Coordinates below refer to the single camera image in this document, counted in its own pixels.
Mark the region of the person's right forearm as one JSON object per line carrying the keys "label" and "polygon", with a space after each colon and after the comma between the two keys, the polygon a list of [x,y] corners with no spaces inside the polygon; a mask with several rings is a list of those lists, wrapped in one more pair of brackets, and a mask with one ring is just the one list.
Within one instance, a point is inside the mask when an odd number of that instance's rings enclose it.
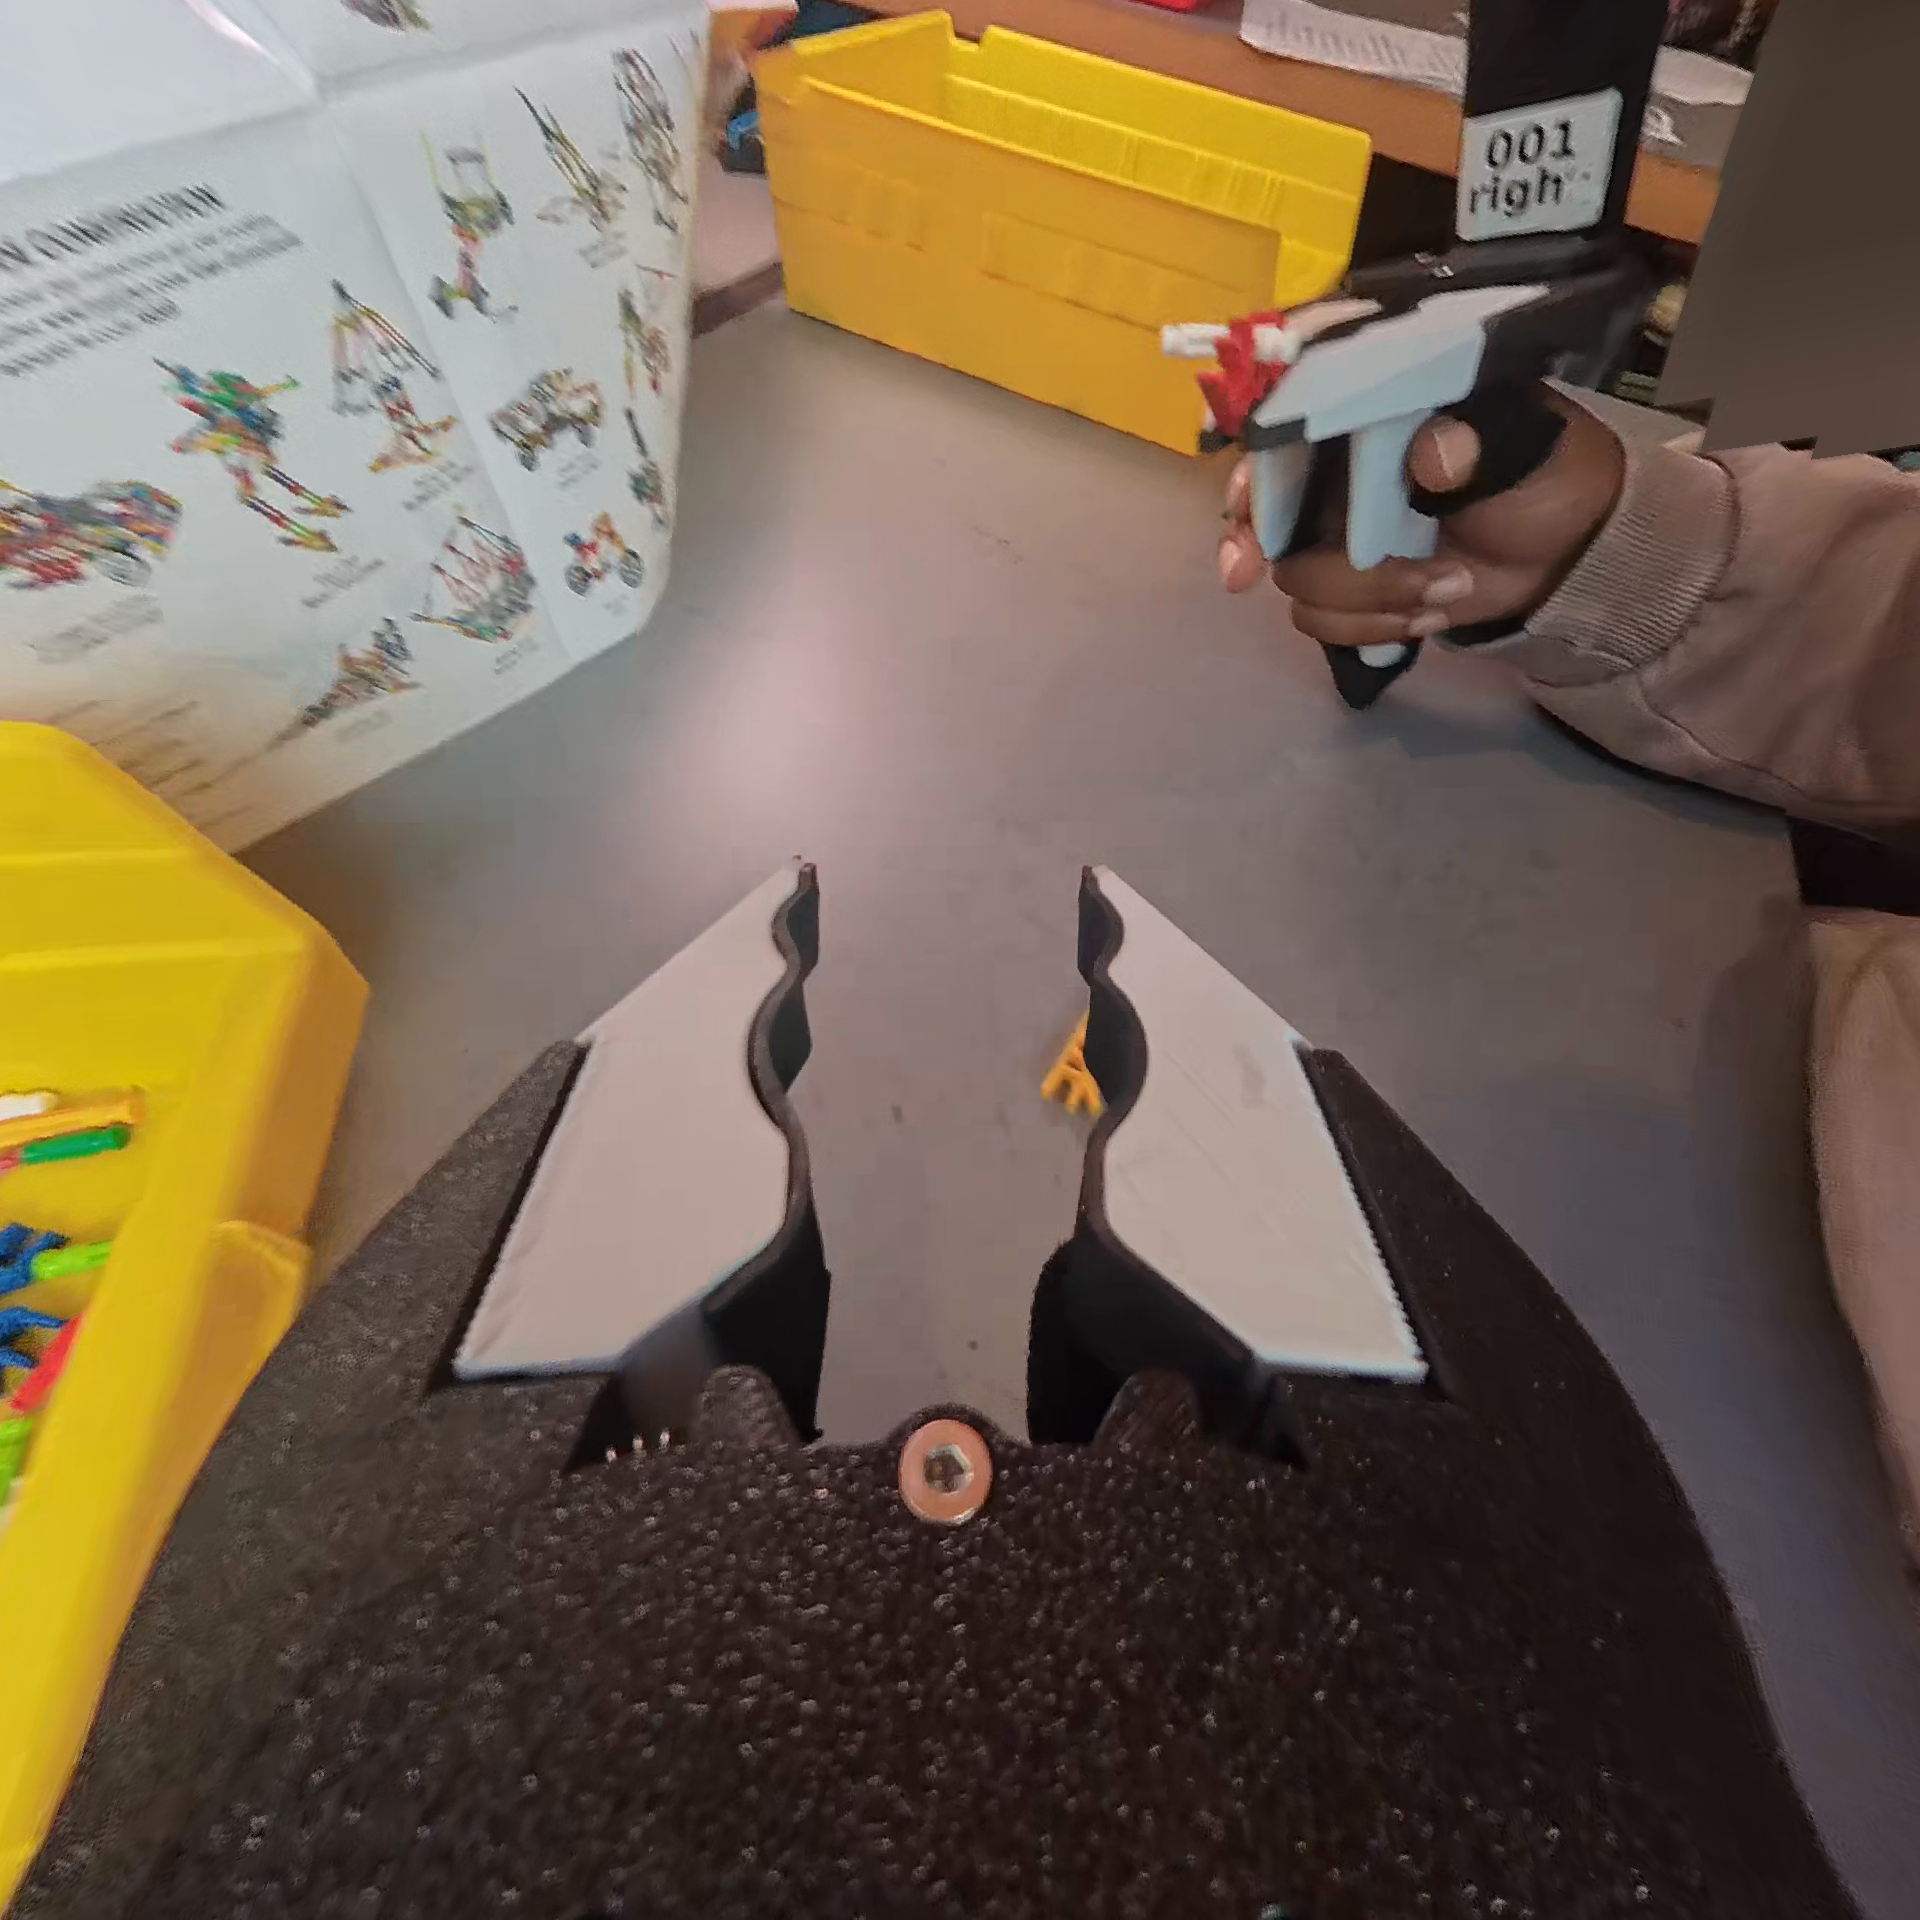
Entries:
{"label": "person's right forearm", "polygon": [[1918,819],[1918,479],[1781,446],[1630,446],[1565,581],[1492,642],[1654,774],[1864,829]]}

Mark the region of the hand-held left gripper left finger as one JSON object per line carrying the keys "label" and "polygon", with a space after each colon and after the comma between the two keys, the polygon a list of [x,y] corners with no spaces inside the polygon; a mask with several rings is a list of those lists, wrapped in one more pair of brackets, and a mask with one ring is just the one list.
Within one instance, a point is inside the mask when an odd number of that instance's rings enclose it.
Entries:
{"label": "hand-held left gripper left finger", "polygon": [[820,883],[787,862],[600,1015],[452,1340],[460,1385],[589,1379],[669,1445],[753,1370],[808,1445],[829,1270],[794,1086]]}

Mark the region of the pile of toy pieces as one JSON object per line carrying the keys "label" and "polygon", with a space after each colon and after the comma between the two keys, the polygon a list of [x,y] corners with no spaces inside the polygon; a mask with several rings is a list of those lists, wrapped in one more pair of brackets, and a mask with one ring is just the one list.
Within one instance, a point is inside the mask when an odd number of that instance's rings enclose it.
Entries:
{"label": "pile of toy pieces", "polygon": [[[144,1122],[139,1092],[61,1099],[5,1092],[2,1173],[107,1162],[130,1149]],[[115,1237],[77,1239],[25,1219],[2,1230],[2,1511],[28,1478],[37,1430],[65,1379]]]}

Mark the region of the white paper sheet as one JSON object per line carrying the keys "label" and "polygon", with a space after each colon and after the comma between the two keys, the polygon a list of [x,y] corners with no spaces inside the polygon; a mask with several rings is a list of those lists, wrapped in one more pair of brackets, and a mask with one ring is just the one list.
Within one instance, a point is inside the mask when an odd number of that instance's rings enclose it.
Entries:
{"label": "white paper sheet", "polygon": [[1243,2],[1240,38],[1268,58],[1325,66],[1458,101],[1468,79],[1465,5]]}

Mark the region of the toy instruction sheet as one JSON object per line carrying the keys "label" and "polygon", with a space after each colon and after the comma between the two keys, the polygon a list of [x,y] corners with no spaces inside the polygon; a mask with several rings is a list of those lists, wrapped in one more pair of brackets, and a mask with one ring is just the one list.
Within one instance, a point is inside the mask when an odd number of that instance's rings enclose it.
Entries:
{"label": "toy instruction sheet", "polygon": [[643,630],[704,5],[2,13],[6,719],[240,851]]}

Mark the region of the yellow plastic bin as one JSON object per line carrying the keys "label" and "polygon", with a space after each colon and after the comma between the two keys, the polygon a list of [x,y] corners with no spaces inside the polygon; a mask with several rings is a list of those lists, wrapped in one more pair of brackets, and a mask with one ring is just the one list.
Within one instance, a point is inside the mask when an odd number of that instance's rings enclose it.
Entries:
{"label": "yellow plastic bin", "polygon": [[1195,452],[1161,329],[1325,298],[1370,134],[988,29],[884,15],[758,58],[785,299],[994,389]]}
{"label": "yellow plastic bin", "polygon": [[115,1237],[5,1516],[6,1900],[180,1500],[310,1289],[365,1003],[320,923],[130,774],[5,724],[5,1092],[144,1097],[124,1155],[2,1186],[5,1219]]}

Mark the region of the person's right hand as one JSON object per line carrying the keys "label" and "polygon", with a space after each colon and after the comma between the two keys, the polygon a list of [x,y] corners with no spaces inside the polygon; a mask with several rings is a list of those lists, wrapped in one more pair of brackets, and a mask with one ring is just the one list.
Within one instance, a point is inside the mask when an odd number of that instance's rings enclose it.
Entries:
{"label": "person's right hand", "polygon": [[[1481,426],[1554,419],[1546,458],[1512,486],[1475,495]],[[1339,519],[1290,561],[1265,561],[1253,529],[1251,466],[1232,470],[1216,550],[1221,583],[1249,591],[1268,581],[1296,633],[1341,650],[1432,639],[1526,619],[1612,517],[1622,479],[1620,438],[1574,395],[1550,385],[1490,390],[1429,419],[1409,444],[1409,486],[1435,495],[1435,550],[1427,561],[1354,566]]]}

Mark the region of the red toy connector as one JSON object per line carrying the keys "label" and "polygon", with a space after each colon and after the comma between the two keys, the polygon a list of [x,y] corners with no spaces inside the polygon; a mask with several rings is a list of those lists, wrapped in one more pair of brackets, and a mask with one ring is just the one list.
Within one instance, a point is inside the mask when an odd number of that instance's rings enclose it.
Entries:
{"label": "red toy connector", "polygon": [[1214,335],[1197,389],[1206,419],[1202,444],[1222,449],[1242,438],[1256,409],[1275,390],[1291,365],[1294,349],[1285,345],[1285,311],[1260,311],[1227,323]]}

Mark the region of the beige printed sweatshirt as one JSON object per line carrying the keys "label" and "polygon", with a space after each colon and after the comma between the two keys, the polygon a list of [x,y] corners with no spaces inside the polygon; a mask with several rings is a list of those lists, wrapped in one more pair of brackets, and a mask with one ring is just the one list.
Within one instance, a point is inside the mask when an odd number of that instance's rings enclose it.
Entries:
{"label": "beige printed sweatshirt", "polygon": [[1809,918],[1809,1126],[1824,1253],[1918,1559],[1918,923]]}

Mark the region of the grey desk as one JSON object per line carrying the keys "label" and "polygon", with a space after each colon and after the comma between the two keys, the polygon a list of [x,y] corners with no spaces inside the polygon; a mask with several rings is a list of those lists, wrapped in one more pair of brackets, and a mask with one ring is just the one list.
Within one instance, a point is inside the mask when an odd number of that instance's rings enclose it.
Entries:
{"label": "grey desk", "polygon": [[1080,1137],[1085,867],[1339,1049],[1578,1310],[1785,1691],[1916,1685],[1916,1602],[1809,1211],[1785,827],[1613,769],[1490,666],[1350,715],[1218,479],[768,303],[690,354],[636,639],[250,860],[371,986],[324,1268],[541,1045],[788,858],[829,1435],[1024,1423]]}

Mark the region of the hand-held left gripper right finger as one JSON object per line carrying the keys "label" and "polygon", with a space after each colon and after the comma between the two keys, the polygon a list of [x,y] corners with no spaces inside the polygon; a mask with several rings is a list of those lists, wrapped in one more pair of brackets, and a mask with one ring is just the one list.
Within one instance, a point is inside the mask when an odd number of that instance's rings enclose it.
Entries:
{"label": "hand-held left gripper right finger", "polygon": [[1296,1385],[1425,1387],[1305,1035],[1108,867],[1080,883],[1077,966],[1101,1108],[1032,1303],[1028,1441],[1084,1447],[1171,1375],[1205,1438],[1305,1458]]}

